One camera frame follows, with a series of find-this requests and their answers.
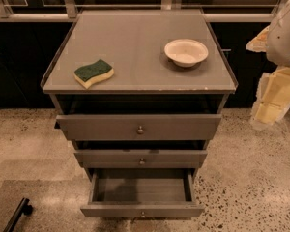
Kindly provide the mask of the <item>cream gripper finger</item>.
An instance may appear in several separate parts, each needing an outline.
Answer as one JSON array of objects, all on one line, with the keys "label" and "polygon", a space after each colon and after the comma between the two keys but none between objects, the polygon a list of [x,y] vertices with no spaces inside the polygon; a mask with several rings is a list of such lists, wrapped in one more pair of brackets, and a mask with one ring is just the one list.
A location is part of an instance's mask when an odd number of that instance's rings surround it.
[{"label": "cream gripper finger", "polygon": [[265,27],[258,33],[251,41],[246,45],[246,50],[252,52],[266,52],[267,51],[267,37],[269,33],[269,27]]},{"label": "cream gripper finger", "polygon": [[259,80],[256,101],[251,110],[252,121],[272,125],[290,109],[290,67],[278,66],[264,72]]}]

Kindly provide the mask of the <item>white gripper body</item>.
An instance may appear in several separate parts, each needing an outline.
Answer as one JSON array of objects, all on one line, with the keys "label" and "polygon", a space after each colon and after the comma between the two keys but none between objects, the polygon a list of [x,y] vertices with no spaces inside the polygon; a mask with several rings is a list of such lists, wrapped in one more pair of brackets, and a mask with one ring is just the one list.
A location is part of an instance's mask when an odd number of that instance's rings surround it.
[{"label": "white gripper body", "polygon": [[267,58],[271,62],[290,67],[290,3],[271,22],[267,47]]}]

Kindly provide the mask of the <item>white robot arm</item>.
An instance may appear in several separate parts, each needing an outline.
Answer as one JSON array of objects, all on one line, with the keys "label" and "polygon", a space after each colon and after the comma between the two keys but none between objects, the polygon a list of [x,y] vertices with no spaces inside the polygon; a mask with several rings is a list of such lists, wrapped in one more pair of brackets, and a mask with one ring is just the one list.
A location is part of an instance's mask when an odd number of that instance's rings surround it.
[{"label": "white robot arm", "polygon": [[246,50],[265,52],[277,65],[274,72],[262,74],[251,111],[253,123],[272,125],[290,109],[290,0],[271,24],[248,42]]}]

